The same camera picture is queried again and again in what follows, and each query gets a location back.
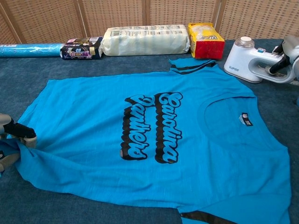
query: blue t-shirt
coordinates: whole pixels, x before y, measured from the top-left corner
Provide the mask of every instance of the blue t-shirt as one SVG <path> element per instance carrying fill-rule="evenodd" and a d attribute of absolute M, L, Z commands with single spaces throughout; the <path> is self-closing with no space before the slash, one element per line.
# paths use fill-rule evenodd
<path fill-rule="evenodd" d="M 36 149 L 18 143 L 22 177 L 102 202 L 289 223 L 288 151 L 254 93 L 215 61 L 170 64 L 168 72 L 50 80 L 18 121 L 37 134 Z"/>

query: robotic arm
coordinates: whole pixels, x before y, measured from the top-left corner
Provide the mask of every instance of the robotic arm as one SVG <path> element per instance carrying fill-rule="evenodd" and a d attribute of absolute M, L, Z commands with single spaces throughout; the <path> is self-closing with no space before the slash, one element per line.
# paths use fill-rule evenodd
<path fill-rule="evenodd" d="M 18 138 L 20 142 L 27 147 L 36 147 L 36 133 L 33 128 L 26 127 L 14 120 L 7 114 L 0 113 L 0 140 L 6 139 L 10 134 L 14 138 Z M 8 156 L 0 155 L 0 173 L 7 167 L 14 164 L 20 157 L 20 153 L 10 154 Z"/>

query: plastic-wrapped bundle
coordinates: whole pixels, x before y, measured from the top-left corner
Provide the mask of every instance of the plastic-wrapped bundle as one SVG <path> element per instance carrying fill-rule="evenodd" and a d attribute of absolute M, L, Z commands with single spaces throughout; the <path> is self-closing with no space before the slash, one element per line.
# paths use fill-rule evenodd
<path fill-rule="evenodd" d="M 107 56 L 183 54 L 189 47 L 184 25 L 108 28 L 101 42 Z"/>
<path fill-rule="evenodd" d="M 60 57 L 63 43 L 2 44 L 0 57 Z"/>

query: wrapped package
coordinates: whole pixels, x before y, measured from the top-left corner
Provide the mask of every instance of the wrapped package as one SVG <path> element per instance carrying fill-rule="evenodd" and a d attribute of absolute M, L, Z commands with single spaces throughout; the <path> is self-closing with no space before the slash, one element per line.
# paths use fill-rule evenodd
<path fill-rule="evenodd" d="M 212 23 L 189 23 L 188 32 L 194 58 L 222 59 L 225 41 Z"/>
<path fill-rule="evenodd" d="M 101 42 L 107 56 L 183 54 L 189 47 L 184 25 L 108 28 Z"/>

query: white plastic package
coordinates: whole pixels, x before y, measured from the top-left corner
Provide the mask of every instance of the white plastic package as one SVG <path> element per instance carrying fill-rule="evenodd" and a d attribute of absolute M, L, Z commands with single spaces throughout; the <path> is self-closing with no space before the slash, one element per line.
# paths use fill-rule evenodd
<path fill-rule="evenodd" d="M 107 56 L 183 54 L 189 47 L 184 25 L 108 28 L 100 46 Z"/>

